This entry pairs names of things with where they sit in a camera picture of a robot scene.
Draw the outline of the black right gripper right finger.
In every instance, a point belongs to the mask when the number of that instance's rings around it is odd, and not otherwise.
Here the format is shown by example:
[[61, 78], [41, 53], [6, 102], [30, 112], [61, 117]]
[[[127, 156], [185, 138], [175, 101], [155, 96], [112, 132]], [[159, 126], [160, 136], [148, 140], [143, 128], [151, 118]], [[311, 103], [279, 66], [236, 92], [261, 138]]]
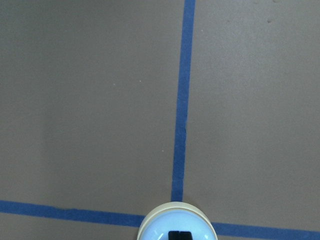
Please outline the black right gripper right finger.
[[190, 231], [180, 231], [179, 232], [180, 240], [193, 240], [192, 233]]

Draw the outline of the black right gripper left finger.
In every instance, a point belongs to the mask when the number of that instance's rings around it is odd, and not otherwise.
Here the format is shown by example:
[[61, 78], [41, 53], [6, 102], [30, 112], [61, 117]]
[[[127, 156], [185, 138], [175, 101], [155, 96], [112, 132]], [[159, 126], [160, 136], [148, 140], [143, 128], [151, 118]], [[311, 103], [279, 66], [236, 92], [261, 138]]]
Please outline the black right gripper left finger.
[[178, 230], [169, 231], [168, 240], [180, 240], [180, 231]]

